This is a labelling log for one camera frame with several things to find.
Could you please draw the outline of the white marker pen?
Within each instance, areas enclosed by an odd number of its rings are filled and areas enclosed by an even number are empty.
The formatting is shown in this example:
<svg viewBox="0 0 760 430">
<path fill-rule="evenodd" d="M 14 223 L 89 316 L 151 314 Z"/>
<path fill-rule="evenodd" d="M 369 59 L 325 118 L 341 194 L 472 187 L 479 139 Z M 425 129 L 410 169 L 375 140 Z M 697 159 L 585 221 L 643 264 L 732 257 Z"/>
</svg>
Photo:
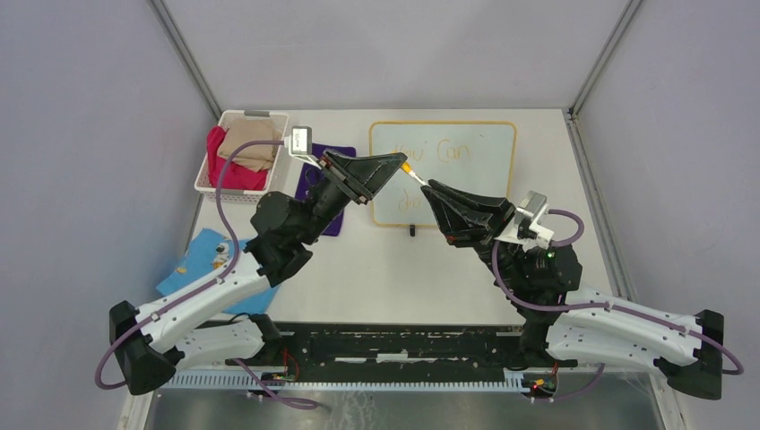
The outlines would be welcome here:
<svg viewBox="0 0 760 430">
<path fill-rule="evenodd" d="M 416 180 L 416 181 L 417 181 L 417 182 L 418 182 L 420 185 L 422 185 L 422 186 L 426 186 L 426 185 L 428 185 L 427 181 L 426 181 L 426 180 L 424 180 L 424 179 L 423 179 L 421 176 L 419 176 L 419 175 L 418 175 L 416 172 L 414 172 L 414 171 L 410 171 L 410 172 L 409 172 L 409 175 L 410 175 L 410 176 L 411 176 L 413 179 L 415 179 L 415 180 Z"/>
</svg>

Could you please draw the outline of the yellow framed whiteboard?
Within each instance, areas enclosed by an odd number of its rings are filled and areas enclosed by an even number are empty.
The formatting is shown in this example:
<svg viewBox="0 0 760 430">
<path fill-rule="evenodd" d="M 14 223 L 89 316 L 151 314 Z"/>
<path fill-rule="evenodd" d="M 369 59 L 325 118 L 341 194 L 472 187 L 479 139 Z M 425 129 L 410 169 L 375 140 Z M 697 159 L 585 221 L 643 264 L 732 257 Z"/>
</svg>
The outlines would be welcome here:
<svg viewBox="0 0 760 430">
<path fill-rule="evenodd" d="M 506 197 L 510 190 L 517 128 L 508 121 L 384 121 L 368 131 L 372 155 L 405 154 L 414 172 L 453 188 Z M 434 227 L 420 190 L 403 171 L 372 201 L 373 221 L 382 227 Z"/>
</svg>

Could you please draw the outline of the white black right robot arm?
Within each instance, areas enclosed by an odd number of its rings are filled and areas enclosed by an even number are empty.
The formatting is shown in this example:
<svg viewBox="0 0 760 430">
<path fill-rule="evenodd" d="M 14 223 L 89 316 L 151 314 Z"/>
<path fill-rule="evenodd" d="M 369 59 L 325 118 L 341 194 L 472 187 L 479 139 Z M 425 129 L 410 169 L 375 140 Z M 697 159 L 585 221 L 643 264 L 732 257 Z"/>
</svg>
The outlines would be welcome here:
<svg viewBox="0 0 760 430">
<path fill-rule="evenodd" d="M 584 285 L 574 239 L 555 239 L 543 224 L 551 209 L 541 193 L 513 204 L 436 180 L 421 191 L 446 242 L 473 250 L 523 317 L 517 351 L 524 363 L 625 367 L 691 397 L 721 398 L 721 314 L 673 314 Z"/>
</svg>

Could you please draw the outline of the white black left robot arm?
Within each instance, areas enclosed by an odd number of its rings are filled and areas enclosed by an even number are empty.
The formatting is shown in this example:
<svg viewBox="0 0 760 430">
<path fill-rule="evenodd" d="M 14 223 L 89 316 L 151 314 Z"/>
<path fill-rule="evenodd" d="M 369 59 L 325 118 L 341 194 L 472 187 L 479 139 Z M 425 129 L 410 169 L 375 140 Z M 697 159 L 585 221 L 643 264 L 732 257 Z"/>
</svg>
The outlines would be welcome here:
<svg viewBox="0 0 760 430">
<path fill-rule="evenodd" d="M 140 306 L 122 301 L 111 307 L 110 346 L 96 368 L 97 386 L 120 386 L 102 379 L 110 357 L 116 358 L 122 385 L 133 395 L 157 390 L 179 370 L 217 360 L 274 363 L 281 355 L 281 340 L 268 316 L 216 327 L 206 322 L 295 276 L 313 255 L 307 246 L 350 203 L 371 202 L 406 160 L 403 153 L 350 157 L 325 150 L 314 161 L 323 177 L 305 199 L 266 193 L 251 218 L 255 237 L 241 246 L 232 236 L 232 255 L 219 268 L 167 297 Z"/>
</svg>

